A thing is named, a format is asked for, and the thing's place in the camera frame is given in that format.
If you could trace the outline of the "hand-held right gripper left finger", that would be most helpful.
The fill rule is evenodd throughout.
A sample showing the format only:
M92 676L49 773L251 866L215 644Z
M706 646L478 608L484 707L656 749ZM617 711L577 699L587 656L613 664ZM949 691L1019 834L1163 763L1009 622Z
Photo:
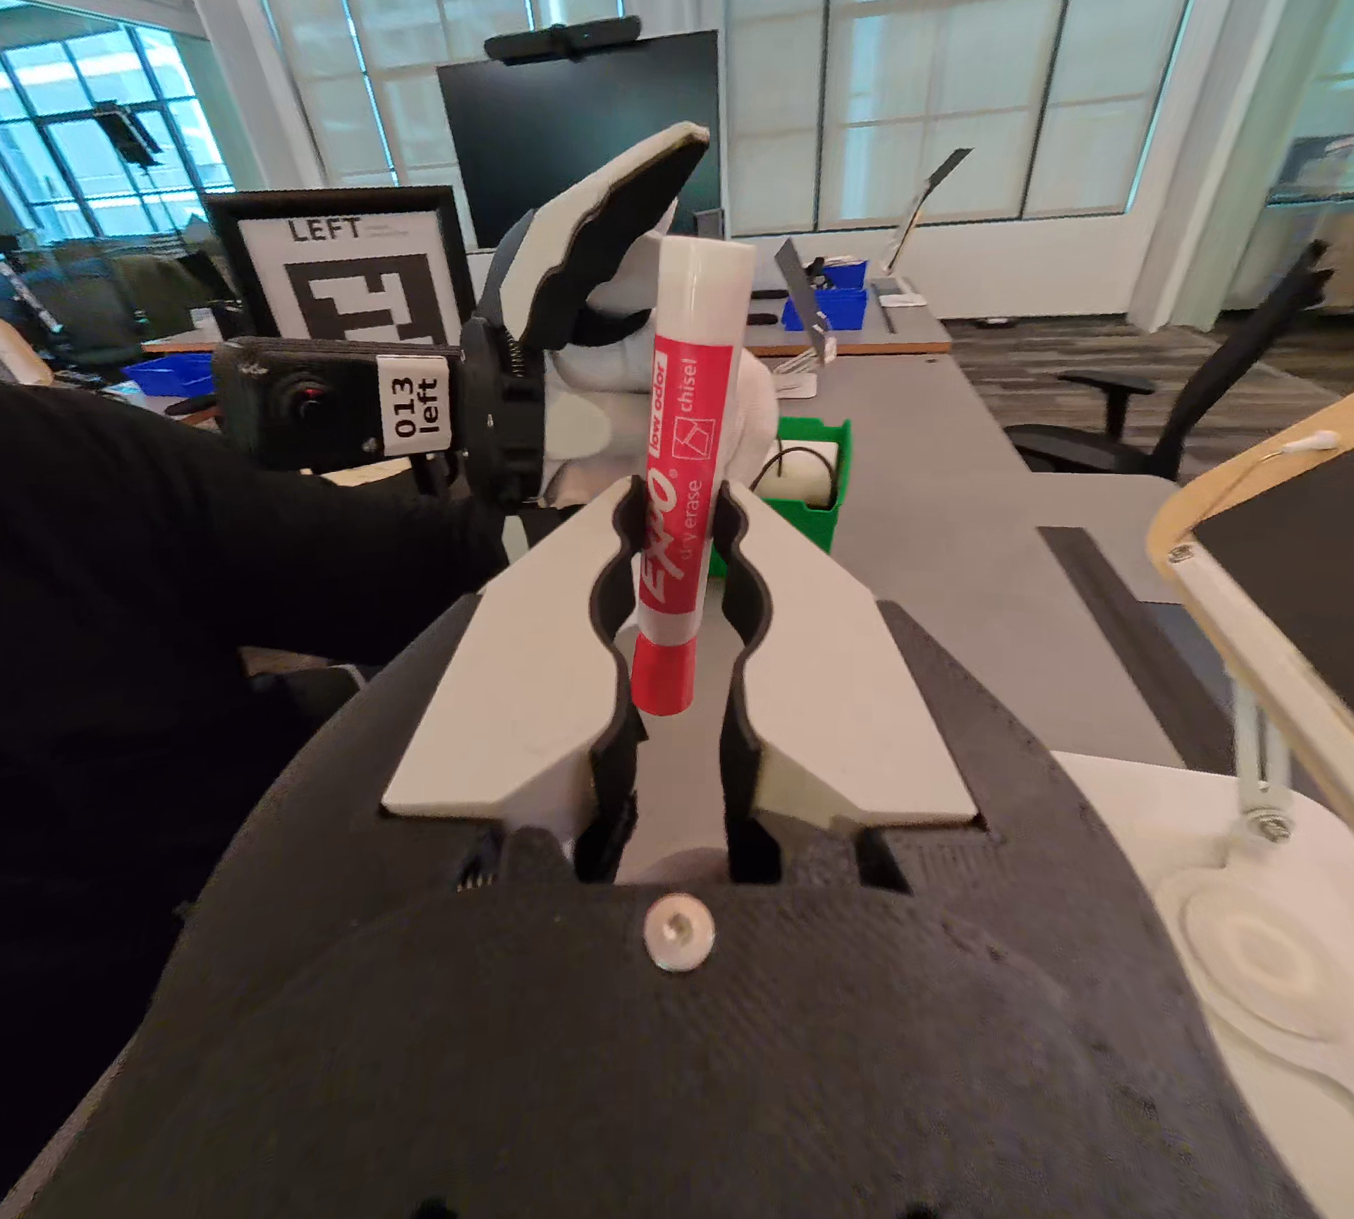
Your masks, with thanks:
M383 794L403 820L549 834L609 883L637 820L644 739L615 636L635 612L639 478L611 484L464 606L464 626Z

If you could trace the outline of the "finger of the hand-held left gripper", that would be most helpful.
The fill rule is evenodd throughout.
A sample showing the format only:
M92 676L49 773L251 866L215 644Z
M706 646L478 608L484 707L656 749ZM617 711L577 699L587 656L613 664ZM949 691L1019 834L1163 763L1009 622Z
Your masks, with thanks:
M668 215L708 151L708 129L670 126L526 213L494 250L494 327L516 347L609 347L656 302Z

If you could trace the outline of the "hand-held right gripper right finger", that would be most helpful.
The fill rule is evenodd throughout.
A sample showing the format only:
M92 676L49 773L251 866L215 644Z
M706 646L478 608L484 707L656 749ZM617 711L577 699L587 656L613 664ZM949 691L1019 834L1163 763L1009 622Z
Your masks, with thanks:
M714 549L720 614L741 644L718 741L730 881L781 878L775 826L846 844L973 826L971 792L888 628L892 606L736 484L720 488Z

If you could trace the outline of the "green plastic bin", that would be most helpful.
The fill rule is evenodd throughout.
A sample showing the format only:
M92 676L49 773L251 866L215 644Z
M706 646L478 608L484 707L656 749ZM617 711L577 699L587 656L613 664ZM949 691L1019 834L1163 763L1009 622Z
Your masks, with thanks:
M779 418L777 432L738 430L732 480L745 486L809 543L831 553L850 484L854 436L848 420Z

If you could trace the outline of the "red dry erase marker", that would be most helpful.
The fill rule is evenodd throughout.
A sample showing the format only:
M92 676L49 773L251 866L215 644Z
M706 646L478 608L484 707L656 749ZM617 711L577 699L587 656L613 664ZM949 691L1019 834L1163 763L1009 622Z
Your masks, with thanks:
M704 238L666 238L658 252L631 697L643 715L672 717L694 695L710 527L755 254Z

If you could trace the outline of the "person's left forearm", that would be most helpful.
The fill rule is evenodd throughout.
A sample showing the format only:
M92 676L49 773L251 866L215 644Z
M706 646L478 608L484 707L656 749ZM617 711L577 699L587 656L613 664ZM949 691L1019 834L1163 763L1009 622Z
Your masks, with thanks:
M1 674L150 640L385 664L506 567L470 500L266 472L110 399L1 387Z

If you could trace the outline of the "person's left hand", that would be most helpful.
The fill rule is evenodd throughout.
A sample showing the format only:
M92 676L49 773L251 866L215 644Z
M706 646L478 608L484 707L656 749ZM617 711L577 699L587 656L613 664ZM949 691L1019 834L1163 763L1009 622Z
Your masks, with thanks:
M546 373L544 490L553 507L585 505L617 480L643 476L646 462L652 315L609 347L565 347ZM732 480L738 430L777 432L771 377L741 349L724 478Z

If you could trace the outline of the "large black monitor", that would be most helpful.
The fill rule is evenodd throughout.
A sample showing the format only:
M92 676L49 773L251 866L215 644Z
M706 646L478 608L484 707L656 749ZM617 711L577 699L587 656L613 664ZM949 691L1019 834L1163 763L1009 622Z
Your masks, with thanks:
M474 248L672 124L708 131L670 232L722 213L718 34L641 38L577 60L462 62L437 70Z

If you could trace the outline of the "black framed marker poster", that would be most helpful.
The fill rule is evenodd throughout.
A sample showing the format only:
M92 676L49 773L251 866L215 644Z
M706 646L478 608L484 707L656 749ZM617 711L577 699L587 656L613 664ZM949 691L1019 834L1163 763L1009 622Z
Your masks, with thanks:
M205 209L249 335L452 347L472 315L447 185L209 195Z

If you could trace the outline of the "blue plastic bin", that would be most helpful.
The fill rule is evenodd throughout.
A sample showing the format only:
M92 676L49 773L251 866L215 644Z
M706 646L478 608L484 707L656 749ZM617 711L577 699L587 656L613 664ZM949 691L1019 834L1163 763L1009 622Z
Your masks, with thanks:
M122 369L144 399L189 401L213 395L211 353L161 355Z
M868 306L866 262L815 260L805 268L805 282L813 290L817 312L835 333L862 329Z

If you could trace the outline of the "black webcam bar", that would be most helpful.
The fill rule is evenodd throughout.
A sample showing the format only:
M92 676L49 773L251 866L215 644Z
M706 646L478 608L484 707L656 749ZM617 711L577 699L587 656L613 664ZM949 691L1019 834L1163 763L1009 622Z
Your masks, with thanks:
M484 58L502 66L534 62L579 62L595 54L637 44L641 21L635 15L579 25L549 25L528 33L486 38Z

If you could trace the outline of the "background wooden edged desk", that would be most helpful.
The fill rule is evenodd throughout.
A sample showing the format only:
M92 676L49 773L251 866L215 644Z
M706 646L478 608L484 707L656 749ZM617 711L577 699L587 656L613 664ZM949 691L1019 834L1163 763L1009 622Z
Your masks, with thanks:
M785 300L753 300L747 312L743 347L755 359L787 361L809 349L803 331L789 331L781 321ZM872 290L864 290L860 329L833 335L836 359L854 357L935 357L951 351L945 327L930 310L882 308Z

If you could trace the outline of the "black office chair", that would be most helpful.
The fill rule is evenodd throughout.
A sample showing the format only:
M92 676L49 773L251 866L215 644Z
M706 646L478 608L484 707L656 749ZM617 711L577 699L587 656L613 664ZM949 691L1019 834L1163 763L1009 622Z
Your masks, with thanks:
M1238 329L1193 371L1177 393L1151 450L1124 442L1127 405L1153 395L1155 383L1126 373L1060 373L1058 383L1092 389L1104 399L1104 428L1082 432L1046 424L1021 424L1005 430L1029 470L1078 476L1147 476L1175 484L1183 450L1193 428L1223 397L1290 331L1298 317L1318 310L1331 276L1323 268L1327 244L1312 240L1274 290L1254 308Z

